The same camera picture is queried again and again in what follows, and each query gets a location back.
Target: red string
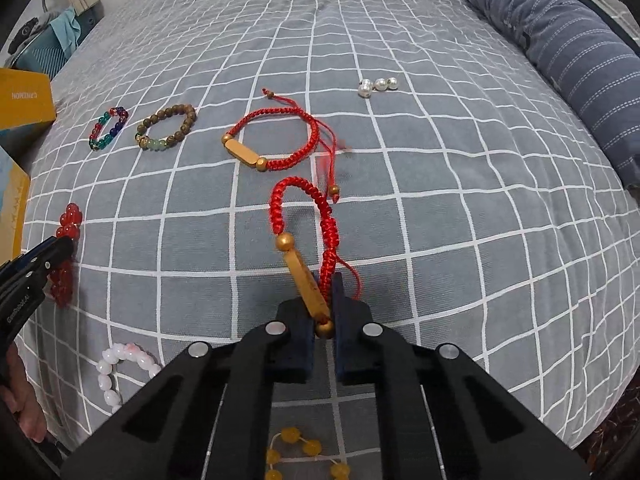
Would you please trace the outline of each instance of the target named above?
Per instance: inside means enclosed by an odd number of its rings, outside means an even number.
[[[309,124],[311,127],[311,135],[309,136],[308,141],[304,146],[300,149],[296,150],[294,153],[289,155],[287,158],[280,159],[270,159],[267,161],[267,170],[270,171],[281,171],[281,170],[289,170],[293,168],[296,164],[301,162],[304,158],[308,157],[313,150],[321,144],[322,147],[327,150],[329,153],[329,171],[327,174],[327,182],[326,182],[326,190],[324,196],[328,196],[329,186],[335,184],[335,152],[337,150],[337,138],[335,137],[334,131],[327,126],[327,124],[319,121],[313,115],[304,111],[297,102],[288,97],[279,96],[274,94],[272,91],[267,90],[266,88],[262,89],[262,93],[265,94],[269,99],[276,99],[277,101],[288,104],[288,107],[283,108],[260,108],[259,110],[254,110],[253,112],[248,113],[242,119],[238,121],[238,123],[231,128],[227,133],[231,136],[236,135],[242,128],[244,128],[252,119],[262,115],[271,115],[271,114],[296,114],[300,117],[305,123]],[[331,145],[328,145],[323,139],[320,137],[320,127],[324,128],[329,136],[331,137]],[[340,198],[339,194],[334,194],[332,196],[332,200],[334,203],[338,202]]]
[[[335,271],[336,262],[340,262],[351,271],[356,279],[356,293],[354,299],[360,297],[362,283],[358,271],[341,259],[337,254],[340,238],[338,236],[338,226],[332,218],[332,209],[320,190],[311,182],[301,176],[288,176],[277,183],[271,191],[269,200],[269,220],[273,234],[276,236],[284,231],[284,219],[282,217],[282,197],[289,186],[299,187],[308,194],[318,206],[320,211],[320,229],[322,230],[322,241],[324,242],[324,252],[322,253],[322,265],[320,266],[319,288],[324,300],[329,303],[331,299],[331,276]]]

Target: cardboard box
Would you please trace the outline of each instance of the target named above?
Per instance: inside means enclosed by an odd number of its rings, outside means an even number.
[[[0,148],[0,265],[20,254],[28,192],[29,177]]]
[[[18,157],[55,120],[46,74],[0,68],[0,147]]]

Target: yellow bead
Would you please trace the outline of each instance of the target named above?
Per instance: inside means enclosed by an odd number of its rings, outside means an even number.
[[[282,480],[282,473],[277,469],[269,469],[264,474],[264,480]]]
[[[280,438],[287,444],[295,444],[300,440],[300,430],[293,426],[291,428],[282,428]]]
[[[267,464],[274,465],[274,464],[277,464],[279,461],[280,461],[280,454],[278,453],[278,450],[273,449],[273,447],[270,447],[267,450]]]
[[[349,477],[351,468],[344,462],[338,462],[337,464],[333,464],[329,471],[331,472],[332,477],[336,478],[337,480],[342,480]]]
[[[334,322],[316,323],[316,335],[320,339],[331,339],[334,336]]]
[[[260,172],[267,171],[267,159],[263,156],[258,158],[258,161],[255,163],[255,169]]]
[[[322,444],[319,440],[307,440],[302,446],[302,452],[309,456],[318,456],[322,453]]]
[[[276,249],[286,253],[296,246],[296,239],[291,233],[280,233],[276,236]]]

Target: checkered bedsheet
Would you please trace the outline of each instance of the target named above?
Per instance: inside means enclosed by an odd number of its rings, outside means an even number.
[[[361,78],[391,75],[397,91],[358,97]],[[375,319],[424,346],[460,345],[580,442],[636,368],[640,216],[565,102],[461,0],[133,0],[99,23],[52,83],[58,120],[31,165],[25,250],[68,202],[85,217],[72,306],[45,303],[21,339],[50,428],[75,444],[109,416],[94,365],[113,342],[165,364],[189,341],[237,340],[296,295],[267,201],[288,174],[317,182],[321,157],[257,173],[220,144],[270,103],[263,87],[351,147],[337,157],[339,251]],[[180,102],[197,108],[193,132],[142,152],[137,124]],[[91,152],[91,125],[116,105],[126,128]],[[282,156],[305,131],[265,118],[239,140]],[[296,190],[285,201],[317,269],[315,208]],[[380,478],[372,390],[336,384],[331,345],[316,350],[312,383],[277,389],[274,431],[295,424],[348,458],[354,479]],[[118,366],[124,399],[146,380]],[[285,475],[327,477],[328,462],[288,456]]]

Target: silver screw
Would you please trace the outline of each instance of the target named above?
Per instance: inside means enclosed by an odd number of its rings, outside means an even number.
[[[287,326],[281,321],[271,321],[270,323],[267,323],[267,326],[264,327],[264,329],[269,335],[280,335],[284,334]]]
[[[458,350],[458,347],[450,344],[442,345],[439,352],[440,355],[445,359],[455,359],[460,355],[460,350]]]
[[[369,337],[378,337],[382,334],[382,327],[378,323],[367,323],[362,327],[362,331]]]
[[[189,346],[189,355],[191,357],[203,357],[207,355],[209,351],[209,345],[203,343],[202,341],[196,341],[195,343],[191,343]]]

